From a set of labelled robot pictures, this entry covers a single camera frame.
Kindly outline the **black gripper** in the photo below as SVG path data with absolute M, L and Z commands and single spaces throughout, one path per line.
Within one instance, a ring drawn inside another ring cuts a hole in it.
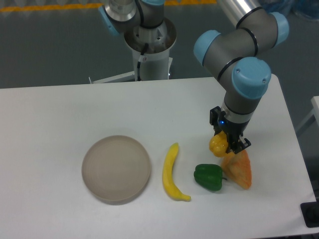
M 251 146 L 251 142 L 243 135 L 248 121 L 244 123 L 233 122 L 226 118 L 226 110 L 216 106 L 210 110 L 209 123 L 213 126 L 214 135 L 218 135 L 222 131 L 226 134 L 228 142 L 226 153 L 238 154 Z

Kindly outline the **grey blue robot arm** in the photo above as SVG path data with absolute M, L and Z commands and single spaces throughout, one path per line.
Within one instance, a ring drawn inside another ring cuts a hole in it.
M 210 111 L 214 133 L 225 134 L 225 152 L 239 153 L 251 144 L 244 130 L 271 79 L 269 65 L 257 55 L 285 41 L 289 24 L 284 15 L 267 13 L 256 0 L 218 4 L 235 30 L 227 35 L 216 30 L 203 33 L 193 53 L 226 92 L 223 104 Z M 164 1 L 107 0 L 99 13 L 112 35 L 124 35 L 136 81 L 168 78 L 176 29 L 164 16 Z

